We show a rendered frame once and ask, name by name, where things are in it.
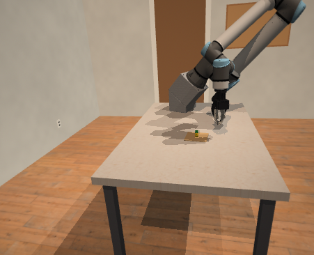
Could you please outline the orange flat mat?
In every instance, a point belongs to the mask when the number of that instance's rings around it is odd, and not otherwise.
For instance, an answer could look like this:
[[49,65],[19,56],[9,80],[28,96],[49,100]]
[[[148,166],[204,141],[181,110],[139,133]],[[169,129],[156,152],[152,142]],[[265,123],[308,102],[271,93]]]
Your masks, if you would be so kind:
[[195,132],[188,132],[184,141],[199,141],[199,142],[207,142],[209,133],[198,133],[198,137],[195,137]]

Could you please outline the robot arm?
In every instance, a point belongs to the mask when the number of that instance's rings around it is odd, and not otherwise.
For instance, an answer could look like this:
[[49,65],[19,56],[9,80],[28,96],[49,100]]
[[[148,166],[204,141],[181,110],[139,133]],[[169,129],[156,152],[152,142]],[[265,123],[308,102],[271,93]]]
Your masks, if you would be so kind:
[[[222,54],[225,48],[242,35],[254,22],[264,15],[267,10],[274,8],[277,11],[273,17],[259,30],[232,61]],[[205,44],[201,50],[203,58],[194,69],[186,74],[187,79],[195,87],[204,88],[207,80],[210,78],[213,81],[213,89],[230,90],[230,87],[234,87],[234,85],[240,81],[240,73],[248,64],[250,64],[289,23],[293,24],[301,15],[300,13],[303,13],[305,8],[306,4],[302,0],[259,0],[216,40]]]

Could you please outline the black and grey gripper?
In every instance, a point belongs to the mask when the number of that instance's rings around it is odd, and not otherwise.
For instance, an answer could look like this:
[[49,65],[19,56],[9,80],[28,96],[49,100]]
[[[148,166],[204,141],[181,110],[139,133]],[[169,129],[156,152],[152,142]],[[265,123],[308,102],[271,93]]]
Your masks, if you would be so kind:
[[[224,90],[214,90],[215,92],[217,92],[217,97],[216,99],[213,100],[213,104],[211,107],[212,110],[212,115],[215,119],[216,124],[218,125],[218,120],[219,119],[219,115],[218,115],[218,110],[220,110],[221,112],[221,124],[223,123],[224,118],[226,118],[226,110],[229,109],[229,100],[226,99],[226,93],[227,93],[227,89]],[[221,100],[220,100],[220,94],[221,94]],[[217,102],[217,106],[216,103]]]

